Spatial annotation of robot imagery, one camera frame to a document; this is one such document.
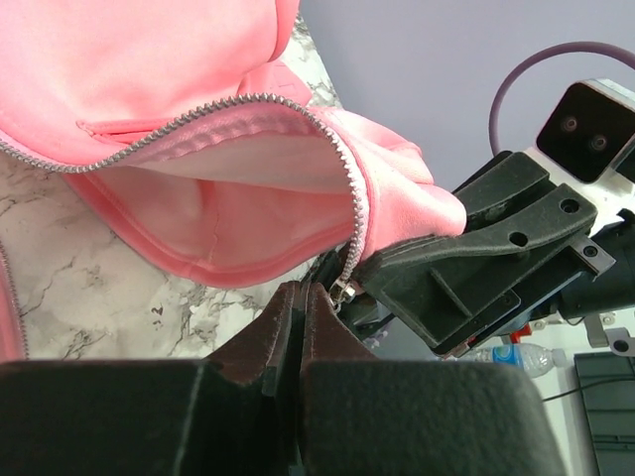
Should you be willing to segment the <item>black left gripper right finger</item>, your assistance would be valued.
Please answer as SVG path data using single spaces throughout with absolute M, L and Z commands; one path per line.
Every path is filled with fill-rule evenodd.
M 535 385 L 520 370 L 375 358 L 309 288 L 302 459 L 310 475 L 562 475 Z

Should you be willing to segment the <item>pink zip jacket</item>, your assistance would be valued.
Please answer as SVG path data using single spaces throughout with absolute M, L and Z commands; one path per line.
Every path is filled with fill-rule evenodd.
M 282 62 L 295 1 L 5 1 L 1 151 L 60 173 L 158 268 L 216 288 L 346 244 L 463 232 L 420 149 L 313 107 Z

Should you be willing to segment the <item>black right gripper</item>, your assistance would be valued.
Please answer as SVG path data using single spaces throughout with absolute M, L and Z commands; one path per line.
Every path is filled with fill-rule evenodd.
M 566 184 L 550 190 L 543 167 L 504 151 L 452 193 L 466 210 L 464 234 L 377 252 L 356 281 L 439 355 L 556 312 L 569 320 L 632 306 L 634 212 L 620 210 L 580 252 L 565 249 L 597 209 Z

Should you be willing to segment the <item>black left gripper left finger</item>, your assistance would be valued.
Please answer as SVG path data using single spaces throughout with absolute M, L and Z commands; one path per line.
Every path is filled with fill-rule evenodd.
M 296 283 L 205 358 L 1 368 L 5 475 L 286 475 Z

